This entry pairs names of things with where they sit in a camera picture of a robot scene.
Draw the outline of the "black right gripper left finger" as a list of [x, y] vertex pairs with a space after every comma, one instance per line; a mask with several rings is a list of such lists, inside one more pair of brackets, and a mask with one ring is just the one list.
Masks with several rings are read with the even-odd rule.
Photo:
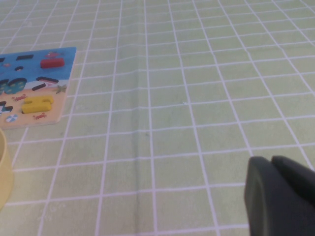
[[290, 184], [271, 160], [249, 159], [244, 200], [251, 236], [315, 234], [315, 187]]

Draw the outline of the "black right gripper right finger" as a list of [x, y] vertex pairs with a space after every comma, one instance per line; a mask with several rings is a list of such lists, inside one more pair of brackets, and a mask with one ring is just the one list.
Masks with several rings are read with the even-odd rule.
[[305, 187], [315, 186], [315, 172], [302, 164], [280, 155], [273, 156], [271, 162], [290, 184]]

